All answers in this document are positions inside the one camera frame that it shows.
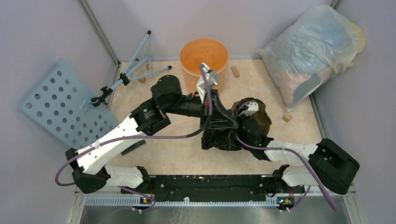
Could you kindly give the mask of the black trash bag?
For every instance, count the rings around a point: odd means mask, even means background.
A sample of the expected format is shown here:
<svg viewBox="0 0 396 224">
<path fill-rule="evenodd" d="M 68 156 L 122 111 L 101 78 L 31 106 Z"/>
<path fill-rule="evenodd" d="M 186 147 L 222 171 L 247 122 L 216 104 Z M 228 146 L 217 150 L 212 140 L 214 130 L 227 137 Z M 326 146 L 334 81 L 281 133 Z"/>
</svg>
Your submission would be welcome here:
<svg viewBox="0 0 396 224">
<path fill-rule="evenodd" d="M 258 111 L 252 115 L 245 115 L 249 103 L 257 103 Z M 239 127 L 227 129 L 207 129 L 201 137 L 201 148 L 208 150 L 216 148 L 223 151 L 239 151 L 248 148 L 243 146 L 237 139 L 251 146 L 259 146 L 262 139 L 267 137 L 272 121 L 266 113 L 266 105 L 257 98 L 243 98 L 233 104 L 228 110 L 236 119 Z"/>
</svg>

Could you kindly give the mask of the large translucent trash bag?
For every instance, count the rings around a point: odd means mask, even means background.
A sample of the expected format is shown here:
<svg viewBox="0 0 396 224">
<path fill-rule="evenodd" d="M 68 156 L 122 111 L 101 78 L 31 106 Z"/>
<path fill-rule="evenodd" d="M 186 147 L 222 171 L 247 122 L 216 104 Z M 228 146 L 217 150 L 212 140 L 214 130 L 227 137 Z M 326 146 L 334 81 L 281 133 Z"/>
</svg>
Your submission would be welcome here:
<svg viewBox="0 0 396 224">
<path fill-rule="evenodd" d="M 287 111 L 329 79 L 346 71 L 366 46 L 359 26 L 329 5 L 305 12 L 292 26 L 257 50 Z"/>
</svg>

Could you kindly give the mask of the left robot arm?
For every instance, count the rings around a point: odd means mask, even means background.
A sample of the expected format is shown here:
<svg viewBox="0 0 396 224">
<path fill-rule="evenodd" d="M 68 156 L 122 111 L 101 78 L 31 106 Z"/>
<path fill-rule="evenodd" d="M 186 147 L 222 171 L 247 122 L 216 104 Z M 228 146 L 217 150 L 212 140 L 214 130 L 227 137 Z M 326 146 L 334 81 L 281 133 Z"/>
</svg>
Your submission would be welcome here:
<svg viewBox="0 0 396 224">
<path fill-rule="evenodd" d="M 157 133 L 170 124 L 168 114 L 200 119 L 198 132 L 237 129 L 238 123 L 222 105 L 218 91 L 209 89 L 202 97 L 184 95 L 178 78 L 161 77 L 151 87 L 152 97 L 134 109 L 117 127 L 85 148 L 66 151 L 73 184 L 90 194 L 103 187 L 127 187 L 144 193 L 150 177 L 145 168 L 108 165 L 115 156 L 141 146 L 146 139 L 158 139 Z"/>
</svg>

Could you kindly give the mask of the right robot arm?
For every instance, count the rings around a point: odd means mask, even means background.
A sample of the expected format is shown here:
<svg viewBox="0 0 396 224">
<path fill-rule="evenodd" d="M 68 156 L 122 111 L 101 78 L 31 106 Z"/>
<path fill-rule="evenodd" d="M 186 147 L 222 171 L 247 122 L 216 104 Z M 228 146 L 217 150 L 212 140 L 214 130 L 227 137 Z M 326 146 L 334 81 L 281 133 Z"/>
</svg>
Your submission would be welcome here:
<svg viewBox="0 0 396 224">
<path fill-rule="evenodd" d="M 344 195 L 360 169 L 359 162 L 331 139 L 316 144 L 280 141 L 265 135 L 262 125 L 249 116 L 240 115 L 237 120 L 238 141 L 245 149 L 259 160 L 284 163 L 281 175 L 274 179 L 279 192 L 297 185 L 316 185 Z"/>
</svg>

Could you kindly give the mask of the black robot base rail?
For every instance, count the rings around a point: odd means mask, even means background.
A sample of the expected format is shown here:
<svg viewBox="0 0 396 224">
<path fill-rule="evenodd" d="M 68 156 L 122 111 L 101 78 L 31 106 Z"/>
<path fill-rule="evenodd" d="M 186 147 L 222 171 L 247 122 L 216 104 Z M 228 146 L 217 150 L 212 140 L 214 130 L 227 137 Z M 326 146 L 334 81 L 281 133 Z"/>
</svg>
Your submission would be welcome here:
<svg viewBox="0 0 396 224">
<path fill-rule="evenodd" d="M 274 175 L 144 175 L 135 190 L 158 202 L 260 202 L 278 194 L 304 193 L 303 186 L 290 187 Z"/>
</svg>

